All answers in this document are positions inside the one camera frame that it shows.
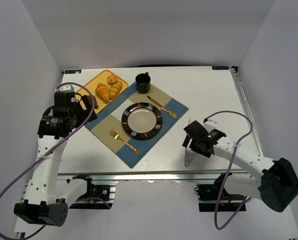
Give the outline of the brown chocolate bread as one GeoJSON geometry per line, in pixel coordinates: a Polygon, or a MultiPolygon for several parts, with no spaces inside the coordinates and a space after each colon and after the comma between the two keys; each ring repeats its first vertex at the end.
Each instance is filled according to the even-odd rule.
{"type": "Polygon", "coordinates": [[[92,106],[93,103],[94,103],[94,109],[97,110],[98,109],[98,104],[97,104],[97,101],[96,101],[96,98],[94,95],[86,95],[86,98],[88,100],[88,102],[90,103],[90,105],[92,106]]]}

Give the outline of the striped croissant bread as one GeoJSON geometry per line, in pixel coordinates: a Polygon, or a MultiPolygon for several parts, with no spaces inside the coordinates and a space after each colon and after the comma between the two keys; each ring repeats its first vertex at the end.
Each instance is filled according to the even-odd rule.
{"type": "Polygon", "coordinates": [[[103,83],[99,83],[95,89],[96,95],[103,100],[106,104],[110,102],[109,87],[103,83]]]}

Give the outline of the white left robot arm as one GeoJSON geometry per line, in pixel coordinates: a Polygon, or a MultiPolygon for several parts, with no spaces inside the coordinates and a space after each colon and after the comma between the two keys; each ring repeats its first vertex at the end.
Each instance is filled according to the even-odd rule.
{"type": "Polygon", "coordinates": [[[14,214],[28,224],[60,227],[68,209],[81,197],[93,194],[92,178],[78,174],[56,191],[61,157],[69,134],[79,126],[97,119],[95,97],[82,95],[77,100],[72,90],[54,94],[54,105],[45,111],[38,128],[38,154],[42,161],[35,166],[23,202],[16,203],[14,214]]]}

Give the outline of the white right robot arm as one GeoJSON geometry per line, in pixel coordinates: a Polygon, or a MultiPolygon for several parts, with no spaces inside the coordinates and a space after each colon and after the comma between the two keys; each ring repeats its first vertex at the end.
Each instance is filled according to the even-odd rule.
{"type": "Polygon", "coordinates": [[[200,124],[195,120],[184,131],[187,136],[183,147],[207,158],[233,161],[246,171],[243,175],[222,173],[204,192],[205,197],[217,196],[220,191],[222,199],[231,195],[252,197],[281,213],[298,195],[298,177],[287,159],[274,160],[237,145],[210,122],[200,124]]]}

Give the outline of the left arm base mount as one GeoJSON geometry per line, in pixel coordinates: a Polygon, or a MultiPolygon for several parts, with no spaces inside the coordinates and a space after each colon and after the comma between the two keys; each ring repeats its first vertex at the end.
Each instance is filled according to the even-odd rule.
{"type": "Polygon", "coordinates": [[[78,198],[78,200],[86,199],[86,198],[91,198],[91,200],[87,201],[80,201],[80,202],[75,202],[72,204],[69,208],[70,209],[86,209],[86,210],[105,210],[108,209],[106,204],[104,204],[101,200],[95,199],[99,198],[104,200],[110,207],[112,206],[112,203],[109,203],[111,200],[113,200],[113,197],[110,196],[111,194],[114,193],[113,191],[113,186],[108,185],[108,184],[98,184],[98,183],[93,183],[93,179],[90,175],[86,174],[78,174],[74,175],[71,179],[67,179],[67,184],[71,180],[85,180],[87,182],[87,190],[86,193],[83,194],[78,198]]]}

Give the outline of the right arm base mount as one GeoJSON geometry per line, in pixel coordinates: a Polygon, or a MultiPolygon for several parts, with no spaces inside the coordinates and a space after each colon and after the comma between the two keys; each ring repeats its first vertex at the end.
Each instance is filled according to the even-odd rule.
{"type": "MultiPolygon", "coordinates": [[[[198,184],[194,191],[199,200],[199,212],[214,212],[219,190],[225,174],[222,173],[212,184],[198,184]]],[[[229,194],[223,189],[218,212],[234,212],[244,199],[243,195],[229,194]]]]}

